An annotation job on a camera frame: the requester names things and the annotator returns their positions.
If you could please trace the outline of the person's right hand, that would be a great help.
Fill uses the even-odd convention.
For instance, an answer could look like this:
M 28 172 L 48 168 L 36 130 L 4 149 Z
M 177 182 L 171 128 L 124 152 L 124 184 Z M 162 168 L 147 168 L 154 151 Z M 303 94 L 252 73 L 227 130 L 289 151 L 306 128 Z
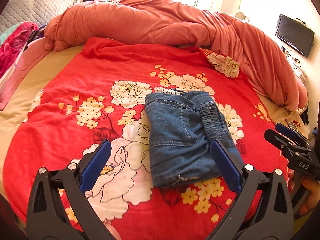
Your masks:
M 291 197 L 297 200 L 292 205 L 295 216 L 304 216 L 312 211 L 319 202 L 319 180 L 308 176 L 296 175 L 293 170 L 288 174 L 287 187 Z

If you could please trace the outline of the person's left hand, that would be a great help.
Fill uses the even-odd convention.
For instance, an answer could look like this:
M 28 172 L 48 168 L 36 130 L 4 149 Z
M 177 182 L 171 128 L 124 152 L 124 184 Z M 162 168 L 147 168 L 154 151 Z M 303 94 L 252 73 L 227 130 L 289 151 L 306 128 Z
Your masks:
M 112 226 L 112 223 L 108 219 L 104 219 L 104 226 L 108 229 L 108 231 L 116 238 L 116 240 L 121 240 L 121 236 L 115 227 Z

